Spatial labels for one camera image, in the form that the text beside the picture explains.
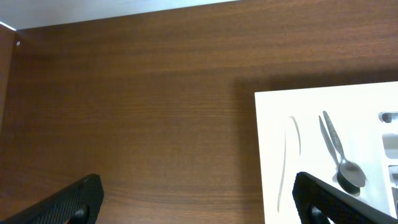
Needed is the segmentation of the small dark metal tongs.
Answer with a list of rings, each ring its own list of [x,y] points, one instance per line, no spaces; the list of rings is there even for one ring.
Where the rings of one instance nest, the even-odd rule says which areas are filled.
[[[358,196],[361,188],[366,185],[367,178],[357,163],[346,158],[343,145],[331,118],[326,111],[322,111],[322,114],[323,118],[318,117],[320,131],[336,165],[336,180],[345,192]]]

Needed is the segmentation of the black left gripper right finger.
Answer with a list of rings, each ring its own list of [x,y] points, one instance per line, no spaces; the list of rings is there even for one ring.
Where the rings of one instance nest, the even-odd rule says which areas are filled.
[[[396,218],[306,172],[296,175],[292,195],[302,223],[397,223]]]

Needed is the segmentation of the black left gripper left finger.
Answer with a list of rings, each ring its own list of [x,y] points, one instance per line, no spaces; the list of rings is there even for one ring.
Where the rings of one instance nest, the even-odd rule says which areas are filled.
[[[1,223],[95,223],[103,199],[100,176],[89,174]]]

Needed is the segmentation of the pale pink plastic knife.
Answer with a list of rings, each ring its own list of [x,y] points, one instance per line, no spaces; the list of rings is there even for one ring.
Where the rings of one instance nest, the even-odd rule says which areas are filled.
[[[284,129],[284,158],[277,199],[277,211],[279,214],[288,214],[291,210],[295,209],[292,191],[300,154],[299,127],[295,117],[289,116],[285,122]]]

